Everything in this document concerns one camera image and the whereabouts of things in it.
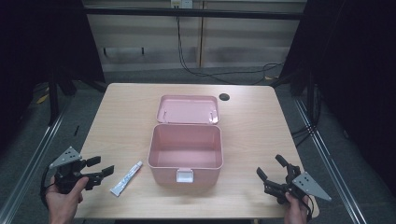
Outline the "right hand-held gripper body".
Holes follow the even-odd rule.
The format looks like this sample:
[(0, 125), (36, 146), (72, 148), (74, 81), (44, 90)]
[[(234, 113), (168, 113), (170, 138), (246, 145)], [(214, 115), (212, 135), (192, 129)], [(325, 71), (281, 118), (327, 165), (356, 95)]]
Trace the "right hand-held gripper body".
[(312, 195), (322, 200), (330, 202), (332, 197), (318, 184), (318, 182), (308, 173), (301, 172), (299, 166), (284, 163), (283, 167), (287, 170), (286, 182), (278, 184), (263, 175), (264, 192), (276, 197), (279, 204), (287, 201), (285, 194), (301, 200), (304, 196)]

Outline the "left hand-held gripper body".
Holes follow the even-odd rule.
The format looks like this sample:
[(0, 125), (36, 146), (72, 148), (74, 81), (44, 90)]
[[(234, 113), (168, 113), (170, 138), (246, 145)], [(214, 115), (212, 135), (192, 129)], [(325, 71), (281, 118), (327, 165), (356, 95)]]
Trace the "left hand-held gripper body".
[(81, 171), (87, 167), (86, 160), (73, 147), (67, 148), (50, 165), (50, 169), (55, 169), (55, 185), (62, 194), (68, 194), (82, 177), (88, 177), (85, 190), (92, 190), (99, 186), (103, 180), (102, 172), (83, 174)]

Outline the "white ointment tube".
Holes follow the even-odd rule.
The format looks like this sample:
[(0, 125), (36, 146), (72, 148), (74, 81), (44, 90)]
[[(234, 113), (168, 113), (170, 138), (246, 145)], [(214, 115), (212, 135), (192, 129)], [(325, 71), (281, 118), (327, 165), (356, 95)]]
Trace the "white ointment tube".
[(115, 195), (116, 197), (119, 197), (121, 193), (124, 191), (128, 183), (131, 181), (131, 179), (135, 176), (135, 174), (140, 170), (142, 167), (143, 162), (139, 161), (136, 163), (130, 170), (129, 172), (121, 179), (121, 181), (113, 187), (110, 192)]

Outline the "pink storage box with lid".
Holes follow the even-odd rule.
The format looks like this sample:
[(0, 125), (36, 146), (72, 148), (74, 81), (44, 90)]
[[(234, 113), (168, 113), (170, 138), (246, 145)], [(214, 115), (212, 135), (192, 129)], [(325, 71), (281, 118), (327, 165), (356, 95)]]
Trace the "pink storage box with lid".
[(211, 186), (223, 165), (218, 100), (208, 95), (164, 95), (159, 103), (148, 166), (162, 185)]

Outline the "person's right hand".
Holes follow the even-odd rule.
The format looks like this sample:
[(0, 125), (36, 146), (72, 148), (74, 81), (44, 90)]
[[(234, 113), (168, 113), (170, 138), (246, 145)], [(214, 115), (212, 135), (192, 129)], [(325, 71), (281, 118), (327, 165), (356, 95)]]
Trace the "person's right hand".
[(304, 204), (308, 203), (309, 198), (304, 196), (303, 201), (300, 202), (288, 192), (285, 194), (285, 197), (289, 205), (285, 212), (284, 224), (307, 224), (308, 210)]

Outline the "person's left hand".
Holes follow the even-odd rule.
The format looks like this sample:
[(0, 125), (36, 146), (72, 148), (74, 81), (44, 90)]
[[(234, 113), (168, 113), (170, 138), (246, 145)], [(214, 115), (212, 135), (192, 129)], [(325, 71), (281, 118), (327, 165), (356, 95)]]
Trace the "person's left hand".
[(55, 177), (50, 179), (50, 186), (46, 191), (49, 224), (73, 224), (78, 205), (83, 201), (82, 191), (88, 180), (88, 177), (82, 177), (68, 194), (62, 194), (54, 184)]

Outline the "black metal stand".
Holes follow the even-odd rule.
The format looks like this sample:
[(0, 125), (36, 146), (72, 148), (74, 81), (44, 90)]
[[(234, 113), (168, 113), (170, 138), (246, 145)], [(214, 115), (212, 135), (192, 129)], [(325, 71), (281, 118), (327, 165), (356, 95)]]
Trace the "black metal stand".
[(49, 126), (52, 126), (59, 116), (58, 87), (56, 77), (53, 73), (49, 74), (49, 105)]

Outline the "black curtain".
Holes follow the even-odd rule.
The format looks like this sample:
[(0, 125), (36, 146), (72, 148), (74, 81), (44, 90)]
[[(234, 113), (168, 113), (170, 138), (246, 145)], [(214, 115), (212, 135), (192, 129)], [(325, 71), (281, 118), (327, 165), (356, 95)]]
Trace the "black curtain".
[(105, 80), (82, 0), (0, 0), (0, 153), (7, 150), (37, 84), (66, 94), (75, 80)]
[(282, 77), (313, 79), (396, 196), (396, 0), (306, 0)]

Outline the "black horizontal bar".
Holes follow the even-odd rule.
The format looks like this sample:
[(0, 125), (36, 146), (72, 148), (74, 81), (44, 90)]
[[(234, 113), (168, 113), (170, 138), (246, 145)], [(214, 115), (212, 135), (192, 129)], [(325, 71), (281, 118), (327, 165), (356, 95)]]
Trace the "black horizontal bar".
[(96, 15), (128, 15), (128, 16), (168, 16), (197, 18), (231, 18), (231, 19), (261, 19), (299, 21), (303, 13), (186, 9), (186, 8), (135, 8), (135, 7), (84, 7), (87, 14)]

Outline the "metal floor rail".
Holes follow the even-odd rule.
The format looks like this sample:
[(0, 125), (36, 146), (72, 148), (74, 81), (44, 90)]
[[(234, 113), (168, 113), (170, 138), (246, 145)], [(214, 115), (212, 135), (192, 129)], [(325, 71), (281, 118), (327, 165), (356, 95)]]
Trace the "metal floor rail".
[(46, 156), (50, 144), (63, 122), (64, 113), (68, 110), (70, 104), (70, 101), (66, 101), (64, 103), (61, 111), (55, 117), (55, 120), (47, 127), (43, 137), (35, 149), (35, 153), (24, 166), (23, 173), (20, 175), (14, 190), (12, 190), (0, 210), (0, 224), (10, 224), (15, 217), (26, 192), (33, 181), (33, 177), (37, 172), (38, 166)]
[(312, 121), (308, 118), (308, 112), (304, 102), (299, 98), (295, 99), (294, 102), (303, 119), (304, 125), (308, 130), (309, 136), (318, 150), (318, 154), (322, 158), (322, 161), (328, 170), (330, 178), (332, 179), (332, 182), (334, 183), (352, 222), (354, 224), (368, 224), (360, 206), (358, 205), (350, 188), (347, 186), (345, 179), (342, 177), (329, 149), (323, 141), (320, 132), (314, 127)]

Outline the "white wall socket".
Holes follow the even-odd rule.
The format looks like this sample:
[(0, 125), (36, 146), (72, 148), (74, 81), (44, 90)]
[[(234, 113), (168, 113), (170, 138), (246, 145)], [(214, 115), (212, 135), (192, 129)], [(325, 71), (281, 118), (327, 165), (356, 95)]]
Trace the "white wall socket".
[(171, 8), (193, 9), (192, 0), (170, 0)]

